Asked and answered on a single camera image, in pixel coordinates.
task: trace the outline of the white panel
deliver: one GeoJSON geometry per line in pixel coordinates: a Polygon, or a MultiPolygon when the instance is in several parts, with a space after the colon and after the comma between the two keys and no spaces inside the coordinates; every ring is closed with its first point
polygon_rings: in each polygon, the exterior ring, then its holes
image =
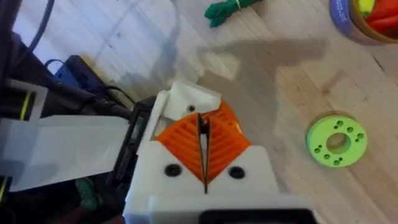
{"type": "Polygon", "coordinates": [[[110,116],[3,119],[0,174],[18,191],[111,171],[128,126],[110,116]]]}
{"type": "Polygon", "coordinates": [[[157,124],[160,119],[160,115],[162,114],[163,109],[165,108],[168,97],[169,97],[169,92],[165,90],[157,94],[154,107],[150,112],[149,120],[145,128],[144,135],[142,136],[141,139],[141,144],[136,152],[137,155],[139,155],[141,147],[144,145],[143,143],[152,140],[157,124]]]}
{"type": "Polygon", "coordinates": [[[195,106],[197,113],[206,113],[220,107],[221,95],[194,83],[175,81],[169,91],[169,100],[163,115],[174,121],[188,115],[188,106],[195,106]]]}
{"type": "Polygon", "coordinates": [[[272,171],[267,151],[261,146],[249,146],[208,186],[210,195],[265,195],[277,194],[279,188],[272,171]],[[238,166],[245,171],[243,179],[229,176],[230,167],[238,166]]]}
{"type": "Polygon", "coordinates": [[[151,196],[174,197],[182,195],[203,195],[203,183],[197,179],[173,154],[160,142],[143,142],[136,164],[134,176],[126,197],[123,216],[128,223],[148,214],[151,196]],[[165,175],[169,164],[178,164],[182,173],[176,177],[165,175]]]}

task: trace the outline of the wooden floor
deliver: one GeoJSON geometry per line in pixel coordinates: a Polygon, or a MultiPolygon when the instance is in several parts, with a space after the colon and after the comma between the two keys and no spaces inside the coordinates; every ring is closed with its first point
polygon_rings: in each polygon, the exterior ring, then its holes
{"type": "MultiPolygon", "coordinates": [[[[46,0],[25,0],[15,30],[29,43],[46,0]]],[[[284,191],[306,196],[320,223],[398,223],[398,45],[343,37],[329,0],[266,0],[217,29],[209,0],[61,0],[35,53],[44,62],[84,55],[134,99],[175,78],[220,92],[246,137],[268,150],[284,191]],[[343,111],[369,146],[352,166],[318,165],[305,131],[343,111]]],[[[56,71],[56,64],[51,66],[56,71]]]]}

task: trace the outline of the green 3d printed disc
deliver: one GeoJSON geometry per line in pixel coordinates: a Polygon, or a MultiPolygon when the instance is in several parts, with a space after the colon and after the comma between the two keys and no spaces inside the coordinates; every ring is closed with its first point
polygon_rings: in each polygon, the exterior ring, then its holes
{"type": "Polygon", "coordinates": [[[365,153],[368,135],[355,120],[339,115],[318,120],[307,134],[307,147],[311,155],[328,167],[344,167],[356,162],[365,153]],[[343,134],[344,141],[337,148],[327,142],[334,134],[343,134]]]}

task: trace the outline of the black screw hole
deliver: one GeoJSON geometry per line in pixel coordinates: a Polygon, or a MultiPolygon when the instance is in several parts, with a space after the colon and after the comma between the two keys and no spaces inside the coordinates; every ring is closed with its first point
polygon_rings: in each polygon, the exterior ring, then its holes
{"type": "Polygon", "coordinates": [[[180,175],[182,172],[182,168],[180,165],[178,164],[169,164],[166,166],[166,168],[164,169],[164,173],[168,176],[168,177],[176,177],[178,175],[180,175]]]}
{"type": "Polygon", "coordinates": [[[189,112],[194,112],[194,111],[195,111],[195,106],[189,105],[188,108],[187,108],[187,110],[188,110],[189,112]]]}
{"type": "Polygon", "coordinates": [[[243,179],[245,173],[241,167],[232,167],[229,169],[229,175],[234,179],[243,179]]]}

